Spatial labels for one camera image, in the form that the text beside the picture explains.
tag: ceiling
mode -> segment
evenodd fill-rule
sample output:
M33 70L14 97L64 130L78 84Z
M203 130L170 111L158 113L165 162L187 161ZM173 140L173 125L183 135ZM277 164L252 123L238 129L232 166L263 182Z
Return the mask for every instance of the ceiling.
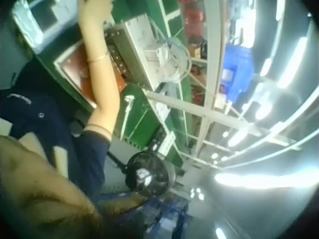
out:
M270 54L273 39L276 32L276 0L258 0L257 1L257 19L256 19L256 39L252 48L255 72L260 72L266 58ZM310 18L308 11L300 4L298 0L290 0L286 4L285 20L283 34L279 48L269 71L269 76L273 80L278 80L283 73L286 64L292 55L298 39L305 36L308 30ZM308 38L307 49L300 65L300 68L290 84L289 89L300 96L302 102L310 95L318 85L318 34L314 32ZM236 103L235 108L241 111L242 105L249 99L254 87L248 91ZM278 121L285 121L301 104L294 97L281 96L271 114L267 119L258 123L259 126L270 128ZM306 116L318 105L315 102L303 115ZM247 113L248 121L254 120L256 107L252 106ZM307 121L298 124L298 126L287 132L287 136L295 140L301 140L306 135L319 128L319 114L313 115ZM221 140L221 134L227 130L222 125L214 127L214 137L217 143ZM250 136L245 142L238 145L236 150L243 149L256 141L257 138ZM288 151L277 157L259 162L256 164L238 167L227 172L238 174L264 173L272 175L285 175L318 165L318 141L315 137L302 145L301 151ZM222 166L231 165L239 162L246 162L270 154L282 149L282 146L265 143L243 156L239 156L233 161L224 162ZM202 180L201 186L206 192L206 199L213 207L220 209L214 215L206 218L208 223L214 222L224 227L227 233L232 234L231 227L223 221L227 217L235 226L236 231L246 233L251 238L274 238L281 234L301 213L308 204L316 187L305 189L270 189L270 190L248 190L242 188L233 188L220 185L214 181L214 175L217 171L212 171Z

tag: black fan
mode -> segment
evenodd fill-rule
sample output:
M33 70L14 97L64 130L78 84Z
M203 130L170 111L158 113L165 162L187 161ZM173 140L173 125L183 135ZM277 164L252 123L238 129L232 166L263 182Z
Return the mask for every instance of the black fan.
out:
M160 196L175 182L176 174L172 163L152 151L142 151L133 155L124 165L112 153L108 156L126 175L125 183L132 190L145 197Z

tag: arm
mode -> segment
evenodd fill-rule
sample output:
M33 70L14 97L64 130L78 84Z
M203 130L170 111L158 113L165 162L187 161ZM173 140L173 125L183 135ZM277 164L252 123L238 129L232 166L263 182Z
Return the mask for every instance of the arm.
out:
M120 108L120 96L104 39L103 22L111 14L112 4L110 0L79 0L78 5L79 25L97 103L85 130L98 132L111 140Z

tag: sleeve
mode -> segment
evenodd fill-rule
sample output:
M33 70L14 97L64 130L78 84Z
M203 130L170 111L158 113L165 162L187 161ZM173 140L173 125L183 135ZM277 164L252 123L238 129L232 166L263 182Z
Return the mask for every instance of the sleeve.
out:
M110 142L93 131L84 131L75 139L75 147L81 169L81 190L94 198L105 181L104 164Z

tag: hand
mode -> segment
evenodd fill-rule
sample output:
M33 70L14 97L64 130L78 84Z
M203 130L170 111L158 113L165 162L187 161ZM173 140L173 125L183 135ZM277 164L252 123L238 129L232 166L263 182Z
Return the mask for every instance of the hand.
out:
M111 0L78 0L78 18L81 28L103 26L104 21L111 15Z

